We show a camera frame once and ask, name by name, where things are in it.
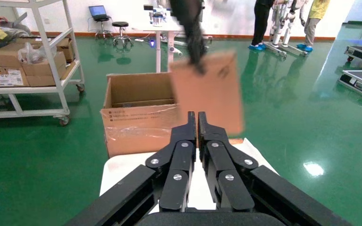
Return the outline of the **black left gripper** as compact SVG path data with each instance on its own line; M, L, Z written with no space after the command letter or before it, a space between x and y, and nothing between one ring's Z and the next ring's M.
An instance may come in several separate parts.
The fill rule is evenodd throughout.
M206 48L200 28L201 0L170 0L173 16L183 26L187 40L189 63L200 75L206 73L201 58L206 54Z

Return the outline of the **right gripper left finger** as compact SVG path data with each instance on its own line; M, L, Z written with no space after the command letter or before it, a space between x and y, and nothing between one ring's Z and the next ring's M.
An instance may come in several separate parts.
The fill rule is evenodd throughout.
M187 207L197 147L195 113L189 111L187 118L186 124L172 128L169 144L145 161L156 172L153 185L160 212L184 212Z

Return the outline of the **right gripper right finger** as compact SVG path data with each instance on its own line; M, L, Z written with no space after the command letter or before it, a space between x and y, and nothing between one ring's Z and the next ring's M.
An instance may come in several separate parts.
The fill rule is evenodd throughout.
M252 211L247 180L258 161L231 145L225 129L209 124L205 112L198 113L197 129L199 158L216 209Z

